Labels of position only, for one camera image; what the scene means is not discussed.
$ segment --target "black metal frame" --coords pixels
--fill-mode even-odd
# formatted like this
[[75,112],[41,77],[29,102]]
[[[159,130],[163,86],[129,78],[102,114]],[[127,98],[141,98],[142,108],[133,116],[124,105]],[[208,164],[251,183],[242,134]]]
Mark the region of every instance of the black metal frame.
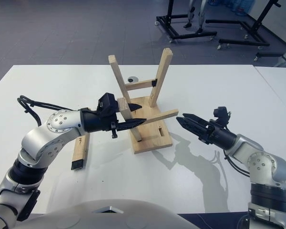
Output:
[[216,31],[210,32],[196,32],[190,34],[179,34],[172,26],[171,21],[175,18],[187,18],[187,14],[176,14],[172,15],[173,12],[173,4],[174,0],[170,0],[168,4],[167,15],[165,16],[157,16],[156,21],[160,23],[160,25],[164,28],[167,34],[170,36],[170,39],[188,39],[188,38],[195,38],[195,37],[206,37],[206,36],[216,36]]
[[253,24],[252,27],[248,25],[245,21],[227,21],[227,20],[205,20],[205,23],[224,23],[224,24],[240,24],[248,34],[245,35],[245,39],[248,38],[249,35],[255,40],[255,42],[251,41],[238,41],[238,40],[229,40],[229,39],[220,39],[219,44],[242,44],[242,45],[252,45],[252,46],[269,46],[270,44],[258,34],[258,29],[262,25],[262,21],[265,16],[268,14],[269,10],[273,5],[277,7],[281,7],[280,4],[277,3],[278,0],[269,0],[267,5],[265,6],[263,12],[258,17],[257,21]]
[[281,57],[283,56],[283,52],[258,52],[255,57],[260,58],[260,57]]

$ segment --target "wooden stick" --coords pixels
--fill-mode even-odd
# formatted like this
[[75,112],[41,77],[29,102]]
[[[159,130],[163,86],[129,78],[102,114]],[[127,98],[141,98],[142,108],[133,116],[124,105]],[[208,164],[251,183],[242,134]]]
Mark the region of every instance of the wooden stick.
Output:
[[125,84],[126,90],[131,91],[131,90],[135,90],[135,89],[152,87],[153,81],[154,80],[145,80],[145,81],[140,81],[140,82],[135,82],[135,83],[126,83]]
[[71,170],[80,169],[84,165],[89,147],[90,133],[78,137],[75,140],[74,152],[72,157]]
[[157,71],[157,75],[156,75],[157,85],[153,87],[151,95],[149,97],[150,107],[156,106],[157,99],[158,99],[168,66],[171,63],[172,57],[173,57],[172,50],[170,48],[165,48],[163,50],[161,60],[159,63],[159,67],[158,67],[158,71]]
[[145,125],[145,124],[149,124],[149,123],[153,123],[162,119],[166,119],[166,118],[170,118],[170,117],[174,117],[178,115],[178,109],[174,109],[171,111],[166,111],[163,113],[159,113],[155,116],[149,117],[146,119],[146,121],[144,123],[142,123],[141,125]]
[[123,77],[122,77],[122,74],[121,74],[118,62],[116,61],[116,58],[115,58],[115,55],[108,56],[108,60],[109,60],[110,66],[111,66],[111,68],[113,70],[113,73],[114,73],[114,76],[116,78],[116,81],[119,84],[119,87],[120,87],[120,90],[122,92],[122,95],[126,99],[127,103],[130,104],[131,103],[130,102],[130,97],[129,97],[129,94],[127,92],[127,89],[126,89],[126,86],[125,86],[125,83],[124,83],[124,80],[123,80]]
[[[120,113],[122,114],[123,118],[125,120],[132,119],[133,118],[133,114],[130,111],[130,108],[128,106],[128,103],[127,103],[126,99],[125,98],[118,98],[117,101],[118,101]],[[130,131],[131,131],[131,133],[133,134],[134,138],[137,141],[141,141],[142,140],[140,132],[139,132],[137,127],[133,128],[133,129],[130,129]]]

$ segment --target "wall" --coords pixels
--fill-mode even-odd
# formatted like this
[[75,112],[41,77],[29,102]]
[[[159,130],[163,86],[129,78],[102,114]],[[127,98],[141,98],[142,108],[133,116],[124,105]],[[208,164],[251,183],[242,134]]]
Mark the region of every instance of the wall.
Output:
[[[267,3],[267,0],[255,0],[249,15],[257,20]],[[264,18],[263,25],[286,42],[286,0],[279,0],[278,3],[282,7],[273,6]]]

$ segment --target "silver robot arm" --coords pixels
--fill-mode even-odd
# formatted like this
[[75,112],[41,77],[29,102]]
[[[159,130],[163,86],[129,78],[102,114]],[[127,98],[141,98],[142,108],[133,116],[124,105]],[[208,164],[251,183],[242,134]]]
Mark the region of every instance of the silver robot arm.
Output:
[[[131,110],[141,108],[129,104]],[[97,111],[83,108],[79,111],[59,110],[47,121],[28,132],[22,140],[18,157],[0,184],[0,229],[13,228],[16,221],[28,218],[33,210],[43,175],[61,149],[70,141],[87,132],[130,129],[146,119],[131,119],[118,123],[118,104],[113,94],[99,99]]]
[[181,126],[199,136],[206,144],[215,144],[244,164],[250,173],[251,202],[248,204],[248,218],[241,222],[241,228],[272,229],[277,226],[286,229],[286,161],[269,154],[255,141],[235,135],[227,129],[230,114],[225,107],[214,110],[218,119],[209,122],[194,115],[177,117]]
[[237,135],[226,154],[244,164],[250,172],[250,228],[272,228],[273,223],[286,229],[286,161],[265,152],[258,143],[243,135]]
[[64,145],[86,133],[80,113],[57,111],[25,135],[18,158],[0,184],[0,228],[12,228],[17,219],[29,216],[48,166]]

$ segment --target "white table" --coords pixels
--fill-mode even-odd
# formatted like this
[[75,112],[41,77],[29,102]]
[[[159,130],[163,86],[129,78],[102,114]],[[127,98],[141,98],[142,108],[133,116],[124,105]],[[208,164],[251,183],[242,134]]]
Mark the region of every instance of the white table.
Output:
[[[157,66],[127,65],[121,71],[125,80],[133,75],[147,80],[154,78]],[[17,103],[19,95],[78,109],[95,108],[105,92],[122,96],[107,65],[13,66],[0,81],[0,182],[17,157],[23,136],[36,127]],[[149,93],[150,89],[130,91],[131,97]],[[178,108],[180,115],[194,113],[208,120],[213,109],[223,105],[232,111],[231,131],[286,160],[286,106],[253,66],[169,67],[158,99],[162,111]],[[35,110],[43,121],[51,114]],[[74,142],[67,144],[45,175],[33,213],[110,198],[145,200],[176,213],[246,211],[248,178],[223,160],[218,147],[203,144],[174,118],[165,122],[174,145],[153,153],[134,155],[128,131],[118,132],[117,139],[109,132],[93,133],[85,170],[70,171]],[[217,150],[220,163],[212,164]],[[172,166],[174,158],[177,163]]]
[[286,68],[255,67],[286,106]]

